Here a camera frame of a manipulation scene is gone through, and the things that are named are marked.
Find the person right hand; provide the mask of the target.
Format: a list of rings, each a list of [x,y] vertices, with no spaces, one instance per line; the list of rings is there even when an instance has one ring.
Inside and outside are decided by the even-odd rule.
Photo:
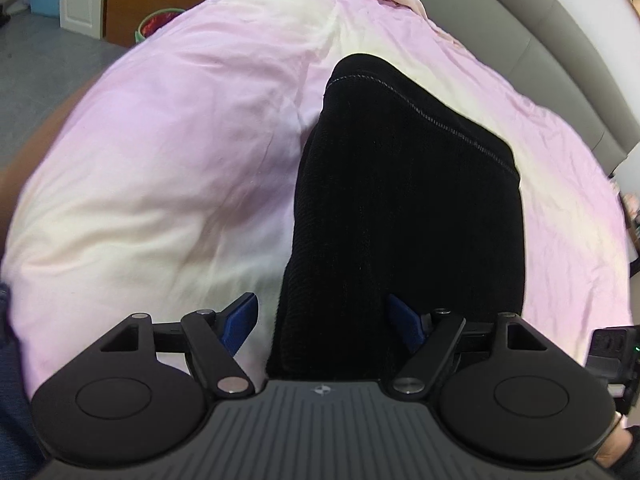
[[[612,432],[596,454],[596,462],[617,479],[640,479],[639,427],[625,426],[620,416]]]

